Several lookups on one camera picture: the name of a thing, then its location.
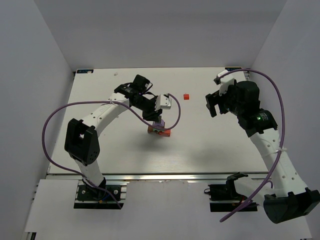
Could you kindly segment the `purple cube block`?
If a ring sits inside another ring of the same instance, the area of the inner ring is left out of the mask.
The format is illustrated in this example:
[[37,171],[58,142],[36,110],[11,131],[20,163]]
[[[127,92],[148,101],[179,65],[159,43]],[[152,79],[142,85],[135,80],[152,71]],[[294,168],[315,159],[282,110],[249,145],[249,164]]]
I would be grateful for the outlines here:
[[158,122],[154,121],[152,126],[156,128],[165,128],[165,121],[163,119]]

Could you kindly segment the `green notched block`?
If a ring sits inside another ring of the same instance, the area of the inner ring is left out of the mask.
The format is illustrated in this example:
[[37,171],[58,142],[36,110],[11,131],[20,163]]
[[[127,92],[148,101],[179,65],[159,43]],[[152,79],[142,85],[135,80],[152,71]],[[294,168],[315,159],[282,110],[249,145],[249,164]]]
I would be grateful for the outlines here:
[[163,129],[156,129],[156,128],[153,128],[153,131],[154,132],[158,132],[158,133],[165,132],[165,130],[163,130]]

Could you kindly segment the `red rectangular block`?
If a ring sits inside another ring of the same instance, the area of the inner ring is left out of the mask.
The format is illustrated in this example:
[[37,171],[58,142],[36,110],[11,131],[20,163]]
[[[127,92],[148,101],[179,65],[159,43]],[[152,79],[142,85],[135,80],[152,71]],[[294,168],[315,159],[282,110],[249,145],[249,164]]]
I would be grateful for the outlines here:
[[162,137],[170,137],[171,135],[171,130],[165,130],[165,132],[158,132],[158,134]]

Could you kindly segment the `red half-round block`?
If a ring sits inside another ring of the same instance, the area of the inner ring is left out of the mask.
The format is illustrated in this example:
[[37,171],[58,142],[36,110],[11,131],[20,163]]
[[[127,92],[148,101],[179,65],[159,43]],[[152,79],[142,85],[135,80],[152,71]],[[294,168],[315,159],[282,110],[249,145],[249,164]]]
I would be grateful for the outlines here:
[[183,95],[183,99],[184,99],[184,100],[189,100],[189,99],[190,99],[189,94],[184,94],[184,95]]

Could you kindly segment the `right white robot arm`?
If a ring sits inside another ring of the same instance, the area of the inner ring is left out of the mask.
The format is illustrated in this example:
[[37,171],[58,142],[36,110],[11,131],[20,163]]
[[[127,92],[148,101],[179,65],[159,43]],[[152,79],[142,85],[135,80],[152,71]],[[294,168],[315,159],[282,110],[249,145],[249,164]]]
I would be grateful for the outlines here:
[[260,153],[273,183],[254,196],[267,217],[279,224],[308,215],[320,202],[318,190],[310,190],[294,168],[286,150],[280,146],[281,135],[273,115],[260,107],[260,90],[252,81],[234,82],[226,91],[206,95],[211,117],[232,113]]

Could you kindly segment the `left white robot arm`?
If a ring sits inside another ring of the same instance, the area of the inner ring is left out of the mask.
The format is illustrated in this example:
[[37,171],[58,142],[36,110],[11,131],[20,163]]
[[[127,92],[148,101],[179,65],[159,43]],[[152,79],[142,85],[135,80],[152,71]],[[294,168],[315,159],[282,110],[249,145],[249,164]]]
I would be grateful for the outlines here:
[[142,111],[143,120],[161,121],[163,110],[156,109],[157,96],[151,99],[144,96],[150,85],[150,80],[138,74],[133,82],[121,84],[114,90],[108,99],[113,103],[102,104],[82,119],[73,118],[68,122],[64,150],[77,163],[87,186],[103,188],[106,185],[97,161],[99,136],[115,118],[133,106]]

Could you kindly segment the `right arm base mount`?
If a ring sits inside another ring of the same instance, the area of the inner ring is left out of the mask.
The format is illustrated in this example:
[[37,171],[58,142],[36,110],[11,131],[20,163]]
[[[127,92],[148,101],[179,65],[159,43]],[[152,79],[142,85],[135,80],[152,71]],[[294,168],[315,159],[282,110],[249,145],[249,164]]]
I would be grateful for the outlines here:
[[236,190],[235,182],[238,180],[246,180],[246,184],[254,184],[256,186],[258,182],[249,177],[248,174],[243,172],[237,172],[227,177],[225,183],[209,184],[203,193],[209,196],[209,206],[212,213],[230,213],[240,206],[250,195],[240,194],[239,190]]

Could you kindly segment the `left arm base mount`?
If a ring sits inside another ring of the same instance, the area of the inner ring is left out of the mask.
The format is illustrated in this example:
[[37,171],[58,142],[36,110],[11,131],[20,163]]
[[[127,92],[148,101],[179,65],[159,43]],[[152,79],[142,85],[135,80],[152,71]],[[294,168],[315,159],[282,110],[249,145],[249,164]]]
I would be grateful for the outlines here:
[[108,192],[94,189],[79,181],[73,208],[81,210],[120,210],[126,199],[127,185],[119,182],[107,183]]

